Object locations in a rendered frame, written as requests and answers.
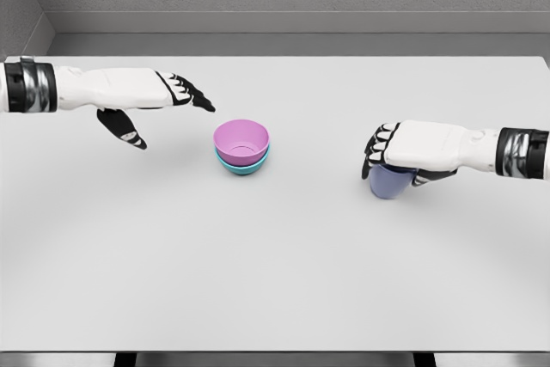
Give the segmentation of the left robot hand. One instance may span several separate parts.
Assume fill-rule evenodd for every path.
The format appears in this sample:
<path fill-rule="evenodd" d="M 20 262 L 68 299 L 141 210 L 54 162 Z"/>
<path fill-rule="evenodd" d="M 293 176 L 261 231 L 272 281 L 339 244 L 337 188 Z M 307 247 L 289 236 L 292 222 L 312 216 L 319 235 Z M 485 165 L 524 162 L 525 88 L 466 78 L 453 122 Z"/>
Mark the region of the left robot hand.
<path fill-rule="evenodd" d="M 125 113 L 127 109 L 153 110 L 191 104 L 207 112 L 216 111 L 212 102 L 183 76 L 149 68 L 98 70 L 106 82 L 94 95 L 97 119 L 117 139 L 140 150 L 147 144 Z"/>

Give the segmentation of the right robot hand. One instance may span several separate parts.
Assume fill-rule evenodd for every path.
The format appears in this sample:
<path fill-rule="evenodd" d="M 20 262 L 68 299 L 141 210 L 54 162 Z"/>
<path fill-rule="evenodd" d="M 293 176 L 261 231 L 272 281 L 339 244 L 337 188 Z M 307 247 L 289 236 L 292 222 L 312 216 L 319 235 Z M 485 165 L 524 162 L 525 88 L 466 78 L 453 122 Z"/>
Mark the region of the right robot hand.
<path fill-rule="evenodd" d="M 380 125 L 365 146 L 361 177 L 379 165 L 415 169 L 415 187 L 449 178 L 461 166 L 466 133 L 462 126 L 417 120 Z"/>

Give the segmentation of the blue cup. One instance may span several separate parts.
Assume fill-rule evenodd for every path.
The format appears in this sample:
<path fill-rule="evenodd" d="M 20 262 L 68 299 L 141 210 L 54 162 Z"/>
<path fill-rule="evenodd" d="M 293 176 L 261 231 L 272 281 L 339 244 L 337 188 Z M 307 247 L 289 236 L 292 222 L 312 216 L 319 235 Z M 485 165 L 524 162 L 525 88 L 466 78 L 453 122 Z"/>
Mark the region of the blue cup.
<path fill-rule="evenodd" d="M 379 199 L 396 199 L 412 185 L 416 168 L 402 168 L 379 164 L 370 170 L 370 190 Z"/>

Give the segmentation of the pink bowl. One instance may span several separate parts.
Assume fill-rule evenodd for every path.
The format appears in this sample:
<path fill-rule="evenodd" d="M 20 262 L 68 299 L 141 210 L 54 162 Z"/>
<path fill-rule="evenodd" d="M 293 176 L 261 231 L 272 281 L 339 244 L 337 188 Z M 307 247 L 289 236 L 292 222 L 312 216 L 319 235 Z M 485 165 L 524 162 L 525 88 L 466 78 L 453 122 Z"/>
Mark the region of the pink bowl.
<path fill-rule="evenodd" d="M 213 133 L 218 155 L 228 164 L 244 167 L 255 164 L 267 152 L 270 134 L 260 123 L 250 119 L 232 119 Z"/>

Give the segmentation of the teal bowl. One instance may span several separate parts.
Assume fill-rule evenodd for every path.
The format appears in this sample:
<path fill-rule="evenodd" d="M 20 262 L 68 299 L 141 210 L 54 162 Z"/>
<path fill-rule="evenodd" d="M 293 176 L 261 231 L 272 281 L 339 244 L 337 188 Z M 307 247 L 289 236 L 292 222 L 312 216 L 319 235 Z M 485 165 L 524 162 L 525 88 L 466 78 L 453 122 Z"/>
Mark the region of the teal bowl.
<path fill-rule="evenodd" d="M 270 150 L 271 150 L 271 148 L 268 147 L 267 150 L 266 150 L 266 153 L 256 163 L 250 164 L 250 165 L 247 165 L 247 166 L 236 166 L 236 165 L 232 165 L 232 164 L 227 163 L 226 161 L 224 161 L 224 159 L 222 159 L 222 157 L 220 156 L 218 150 L 215 150 L 215 154 L 216 154 L 216 157 L 217 157 L 218 161 L 223 165 L 223 167 L 225 169 L 227 169 L 229 172 L 231 172 L 233 174 L 244 176 L 244 175 L 253 174 L 253 173 L 257 172 L 258 170 L 260 170 L 261 167 L 263 166 L 264 162 L 266 161 L 267 157 L 269 156 Z"/>

